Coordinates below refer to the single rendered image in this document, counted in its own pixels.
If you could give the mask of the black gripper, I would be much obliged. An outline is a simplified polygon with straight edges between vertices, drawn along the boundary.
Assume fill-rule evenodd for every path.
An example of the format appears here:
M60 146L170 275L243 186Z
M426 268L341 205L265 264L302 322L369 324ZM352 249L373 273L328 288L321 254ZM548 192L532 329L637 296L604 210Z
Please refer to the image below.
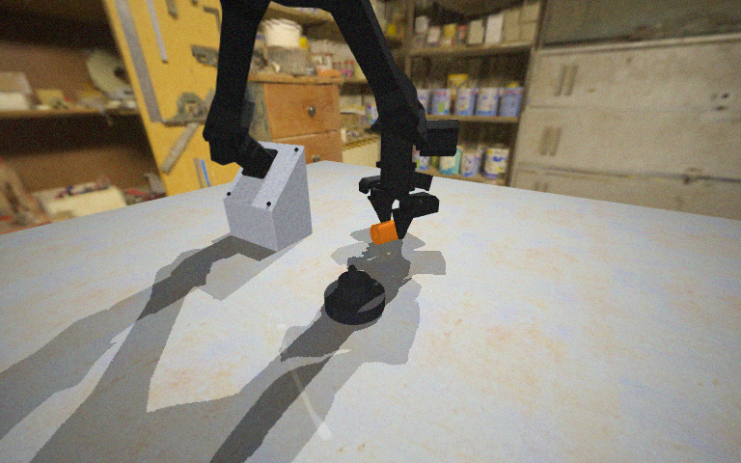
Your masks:
M380 168L380 176L362 177L359 191L364 194L370 191L368 200L381 223L391 221L393 214L398 239L403 239L413 218L438 212L439 200L426 192L409 194L413 186L410 185L411 169L417 168L412 157L381 157L376 167ZM399 201L399 207L392 209L395 200Z

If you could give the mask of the orange knob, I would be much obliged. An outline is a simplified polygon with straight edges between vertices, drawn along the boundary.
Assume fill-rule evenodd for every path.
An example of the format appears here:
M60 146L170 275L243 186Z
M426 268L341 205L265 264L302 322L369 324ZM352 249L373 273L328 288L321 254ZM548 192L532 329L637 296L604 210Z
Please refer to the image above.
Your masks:
M370 237L374 244L379 245L398 239L394 220L372 225Z

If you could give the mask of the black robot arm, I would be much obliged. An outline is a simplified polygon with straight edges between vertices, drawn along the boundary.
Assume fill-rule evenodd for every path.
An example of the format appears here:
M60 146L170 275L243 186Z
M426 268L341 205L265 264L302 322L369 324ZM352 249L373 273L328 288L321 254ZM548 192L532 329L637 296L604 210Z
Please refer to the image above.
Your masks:
M455 156L458 120L425 121L417 90L402 72L385 39L370 0L220 0L222 22L215 94L202 132L211 160L236 163L247 177L264 179L277 150L264 148L250 134L256 103L245 92L258 24L270 2L290 8L319 8L331 13L375 98L381 131L381 157Z

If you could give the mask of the dark grey round pedestal with shaft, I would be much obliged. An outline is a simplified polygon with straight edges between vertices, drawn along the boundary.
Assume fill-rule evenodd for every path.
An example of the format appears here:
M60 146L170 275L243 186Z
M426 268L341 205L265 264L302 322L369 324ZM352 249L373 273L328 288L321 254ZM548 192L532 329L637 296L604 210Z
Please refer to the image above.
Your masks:
M365 324L383 313L385 289L353 264L325 289L324 303L333 320L347 325Z

